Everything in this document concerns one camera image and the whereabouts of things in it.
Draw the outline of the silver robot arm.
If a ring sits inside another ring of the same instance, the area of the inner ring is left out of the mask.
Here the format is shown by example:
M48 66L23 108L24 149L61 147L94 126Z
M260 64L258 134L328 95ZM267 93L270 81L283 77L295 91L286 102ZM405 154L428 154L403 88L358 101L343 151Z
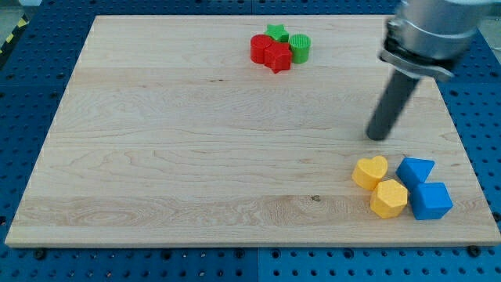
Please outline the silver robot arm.
M411 78L448 81L493 6L493 0L402 1L387 19L379 57Z

